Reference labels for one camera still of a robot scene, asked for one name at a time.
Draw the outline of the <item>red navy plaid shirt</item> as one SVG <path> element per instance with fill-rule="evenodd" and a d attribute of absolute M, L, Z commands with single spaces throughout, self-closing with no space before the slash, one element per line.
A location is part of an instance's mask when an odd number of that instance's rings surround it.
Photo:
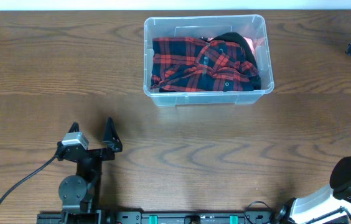
<path fill-rule="evenodd" d="M 150 88 L 169 92 L 254 91 L 250 77 L 259 71 L 239 44 L 193 37 L 159 37 Z"/>

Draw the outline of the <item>pink printed t-shirt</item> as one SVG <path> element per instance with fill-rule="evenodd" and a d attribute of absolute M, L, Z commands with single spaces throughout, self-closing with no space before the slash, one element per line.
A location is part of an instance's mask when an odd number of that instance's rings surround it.
<path fill-rule="evenodd" d="M 249 38 L 245 37 L 233 37 L 233 36 L 218 36 L 213 38 L 208 38 L 207 42 L 211 42 L 213 40 L 223 40 L 225 42 L 234 42 L 240 45 L 243 49 L 250 49 L 251 53 L 255 52 L 255 48 L 253 45 L 253 41 Z"/>

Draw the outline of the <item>black garment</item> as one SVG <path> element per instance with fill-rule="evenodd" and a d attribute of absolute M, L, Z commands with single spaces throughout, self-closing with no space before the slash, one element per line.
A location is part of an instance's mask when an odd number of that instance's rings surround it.
<path fill-rule="evenodd" d="M 248 41 L 236 32 L 227 32 L 225 34 L 214 37 L 212 40 L 222 40 L 225 42 L 233 42 L 240 45 L 240 47 L 245 51 L 245 57 L 248 62 L 250 62 L 255 68 L 258 68 L 256 59 L 253 55 L 253 51 L 248 43 Z M 253 85 L 254 90 L 261 89 L 261 78 L 259 75 L 250 77 L 250 82 Z"/>

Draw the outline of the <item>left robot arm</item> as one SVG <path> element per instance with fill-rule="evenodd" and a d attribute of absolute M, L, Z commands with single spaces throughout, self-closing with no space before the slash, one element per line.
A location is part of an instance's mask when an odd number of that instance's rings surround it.
<path fill-rule="evenodd" d="M 55 157 L 70 161 L 77 171 L 63 179 L 58 187 L 62 201 L 60 223 L 110 223 L 110 213 L 99 207 L 102 163 L 115 159 L 123 145 L 112 118 L 108 118 L 103 135 L 105 147 L 89 149 L 89 142 L 74 122 L 64 138 L 57 143 Z"/>

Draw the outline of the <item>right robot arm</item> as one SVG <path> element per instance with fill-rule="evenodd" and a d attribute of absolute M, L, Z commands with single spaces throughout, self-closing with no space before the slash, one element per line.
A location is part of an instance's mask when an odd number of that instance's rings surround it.
<path fill-rule="evenodd" d="M 273 223 L 351 223 L 351 156 L 334 167 L 329 184 L 302 198 L 292 198 Z"/>

